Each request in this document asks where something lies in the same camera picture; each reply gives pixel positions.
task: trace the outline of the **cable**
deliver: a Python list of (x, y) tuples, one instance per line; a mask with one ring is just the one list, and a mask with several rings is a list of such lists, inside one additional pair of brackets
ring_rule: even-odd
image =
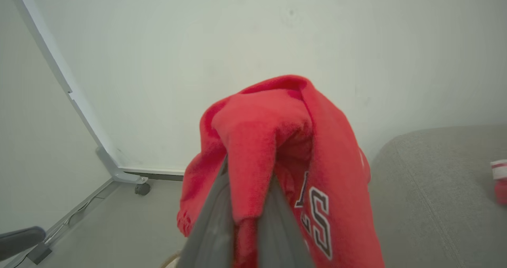
[(27, 258), (27, 256), (28, 256), (28, 254), (25, 255), (25, 257), (23, 257), (23, 259), (18, 263), (18, 265), (14, 266), (13, 268), (16, 268), (16, 267), (20, 266), (21, 263), (23, 263), (23, 261), (25, 261), (25, 259)]
[(60, 227), (58, 227), (58, 229), (56, 229), (50, 236), (46, 237), (45, 241), (44, 241), (44, 244), (45, 245), (49, 245), (52, 241), (52, 239), (54, 237), (56, 237), (56, 235), (60, 232), (60, 230), (62, 228), (64, 228), (65, 226), (68, 226), (70, 228), (71, 226), (71, 219), (73, 216), (75, 216), (77, 213), (85, 210), (88, 205), (90, 205), (90, 203), (95, 199), (96, 197), (93, 197), (91, 198), (90, 200), (88, 200), (81, 208), (79, 208), (76, 212), (74, 212), (73, 214), (71, 214), (71, 216), (69, 216), (69, 218), (67, 218), (61, 225)]

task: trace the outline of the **gray floor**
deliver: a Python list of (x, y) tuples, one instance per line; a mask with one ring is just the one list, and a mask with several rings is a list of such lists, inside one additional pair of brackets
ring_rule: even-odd
[(38, 266), (18, 268), (159, 268), (185, 244), (176, 227), (181, 182), (150, 180), (151, 192), (118, 188), (55, 243)]

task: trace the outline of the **red hoodie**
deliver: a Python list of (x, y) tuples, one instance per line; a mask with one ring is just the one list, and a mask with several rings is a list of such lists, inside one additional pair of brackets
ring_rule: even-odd
[(213, 104), (200, 131), (177, 217), (185, 236), (228, 153), (235, 266), (257, 266), (256, 220), (274, 172), (316, 267), (384, 267), (368, 162), (345, 115), (309, 80), (286, 75), (250, 86)]

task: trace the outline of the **gray fabric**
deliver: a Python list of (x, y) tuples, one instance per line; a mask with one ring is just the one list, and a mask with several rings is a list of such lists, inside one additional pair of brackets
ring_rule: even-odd
[(507, 125), (428, 129), (394, 138), (369, 186), (386, 267), (507, 267), (507, 207), (490, 161), (507, 159)]

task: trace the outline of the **couch seam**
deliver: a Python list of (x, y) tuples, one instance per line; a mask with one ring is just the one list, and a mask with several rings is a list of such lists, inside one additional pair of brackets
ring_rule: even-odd
[(442, 224), (442, 221), (440, 220), (440, 218), (438, 217), (438, 215), (435, 213), (435, 210), (433, 209), (433, 205), (429, 201), (429, 198), (423, 192), (423, 190), (421, 189), (421, 187), (419, 186), (419, 184), (415, 180), (412, 171), (409, 169), (409, 167), (407, 166), (407, 163), (402, 158), (402, 156), (400, 154), (400, 151), (398, 149), (398, 144), (397, 144), (396, 140), (393, 141), (393, 145), (395, 146), (396, 153), (400, 157), (400, 160), (403, 162), (403, 166), (405, 167), (405, 169), (409, 173), (410, 178), (412, 179), (412, 181), (414, 182), (414, 184), (417, 187), (417, 190), (421, 194), (422, 199), (423, 199), (424, 203), (426, 204), (426, 211), (429, 211), (429, 215), (430, 215), (433, 223), (435, 224), (435, 226), (437, 228), (437, 231), (438, 231), (438, 234), (440, 235), (440, 238), (443, 240), (444, 246), (449, 250), (449, 252), (451, 252), (451, 253), (454, 254), (454, 256), (456, 257), (456, 260), (458, 262), (458, 266), (461, 267), (461, 268), (464, 268), (465, 265), (464, 265), (464, 263), (463, 263), (463, 261), (461, 259), (460, 253), (458, 252), (458, 249), (456, 248), (456, 246), (454, 244), (454, 241), (452, 241), (451, 237), (449, 237), (449, 235), (447, 234), (447, 230), (444, 228), (444, 225)]

